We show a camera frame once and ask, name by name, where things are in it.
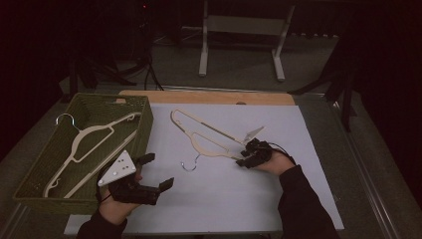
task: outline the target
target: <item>hanger hook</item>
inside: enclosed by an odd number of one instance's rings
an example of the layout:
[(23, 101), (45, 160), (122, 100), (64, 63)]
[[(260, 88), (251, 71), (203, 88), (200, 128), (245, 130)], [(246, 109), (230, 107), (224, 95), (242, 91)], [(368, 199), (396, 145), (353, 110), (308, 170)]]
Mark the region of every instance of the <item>hanger hook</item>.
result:
[(72, 117), (71, 115), (69, 115), (69, 114), (67, 114), (67, 113), (61, 114), (61, 115), (59, 115), (58, 117), (56, 117), (56, 125), (58, 125), (58, 124), (59, 124), (59, 118), (60, 118), (60, 117), (63, 117), (63, 116), (70, 117), (70, 118), (72, 119), (72, 126), (73, 126), (75, 129), (77, 129), (78, 131), (81, 131), (80, 129), (78, 129), (78, 128), (75, 126), (75, 119), (74, 119), (74, 117)]
[(180, 161), (180, 164), (182, 165), (183, 169), (185, 169), (185, 171), (188, 171), (188, 172), (191, 172), (191, 171), (195, 170), (195, 168), (196, 168), (196, 164), (197, 164), (197, 162), (198, 162), (198, 158), (199, 158), (199, 156), (200, 156), (200, 155), (201, 155), (201, 154), (198, 154), (198, 155), (195, 157), (195, 166), (194, 166), (192, 169), (188, 169), (188, 168), (186, 168), (186, 167), (184, 166), (184, 162)]

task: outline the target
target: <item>sleeve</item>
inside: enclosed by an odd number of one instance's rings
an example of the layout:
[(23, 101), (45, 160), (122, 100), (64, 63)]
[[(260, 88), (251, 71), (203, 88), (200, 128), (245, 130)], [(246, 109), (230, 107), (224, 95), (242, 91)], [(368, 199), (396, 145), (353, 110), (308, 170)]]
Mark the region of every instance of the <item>sleeve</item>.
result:
[(300, 165), (279, 179), (284, 191), (279, 202), (284, 238), (339, 238)]
[(81, 226), (77, 239), (120, 239), (126, 224), (127, 219), (118, 226), (109, 223), (97, 210), (91, 220)]

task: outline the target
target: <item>green plastic basket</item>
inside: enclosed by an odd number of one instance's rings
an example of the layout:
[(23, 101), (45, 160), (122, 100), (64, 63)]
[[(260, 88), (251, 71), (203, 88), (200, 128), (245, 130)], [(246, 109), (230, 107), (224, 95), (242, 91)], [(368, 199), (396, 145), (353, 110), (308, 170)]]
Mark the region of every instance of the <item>green plastic basket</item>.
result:
[[(78, 129), (83, 130), (93, 125), (106, 125), (131, 113), (141, 113), (141, 115), (134, 120), (125, 120), (114, 125), (112, 127), (114, 133), (80, 163), (69, 163), (59, 177), (58, 186), (50, 190), (49, 197), (43, 197), (44, 188), (71, 154), (72, 143), (79, 133)], [(98, 208), (95, 197), (96, 175), (71, 198), (64, 198), (64, 196), (135, 130), (134, 139), (124, 149), (127, 150), (131, 158), (145, 154), (153, 122), (151, 107), (148, 97), (76, 94), (69, 104), (66, 114), (75, 119), (76, 127), (72, 125), (71, 118), (60, 118), (59, 125), (21, 182), (13, 198), (40, 212), (92, 214)], [(75, 159), (79, 159), (89, 152), (109, 133), (110, 129), (102, 129), (87, 134), (78, 146)]]

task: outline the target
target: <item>metal stand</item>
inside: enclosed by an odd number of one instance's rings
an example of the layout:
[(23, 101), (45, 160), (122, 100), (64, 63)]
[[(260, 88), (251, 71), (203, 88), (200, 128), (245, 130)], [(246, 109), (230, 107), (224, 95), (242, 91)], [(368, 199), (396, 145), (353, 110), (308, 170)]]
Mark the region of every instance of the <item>metal stand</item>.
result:
[(204, 0), (204, 18), (202, 27), (202, 51), (199, 63), (199, 76), (207, 75), (208, 65), (208, 32), (247, 33), (279, 36), (280, 41), (276, 49), (272, 51), (274, 67), (276, 68), (277, 80), (283, 82), (283, 71), (280, 54), (286, 40), (295, 6), (291, 6), (286, 19), (259, 19), (208, 15), (208, 0)]
[(347, 131), (350, 131), (349, 118), (351, 111), (351, 93), (352, 85), (357, 66), (351, 65), (349, 69), (335, 71), (327, 76), (320, 77), (318, 80), (309, 83), (308, 85), (288, 92), (292, 95), (302, 95), (324, 83), (331, 82), (328, 90), (324, 96), (328, 102), (336, 102), (343, 93), (341, 122)]

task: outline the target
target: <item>person's left hand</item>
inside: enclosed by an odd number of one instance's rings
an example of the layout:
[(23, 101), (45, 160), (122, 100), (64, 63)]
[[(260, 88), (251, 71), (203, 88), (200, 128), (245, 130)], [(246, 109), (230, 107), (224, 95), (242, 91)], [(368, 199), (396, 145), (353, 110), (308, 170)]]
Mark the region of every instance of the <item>person's left hand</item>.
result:
[[(139, 182), (141, 179), (140, 173), (136, 172), (135, 180)], [(115, 201), (109, 195), (108, 189), (102, 194), (104, 201), (100, 204), (99, 212), (105, 220), (114, 225), (120, 225), (133, 209), (140, 206), (136, 203)]]

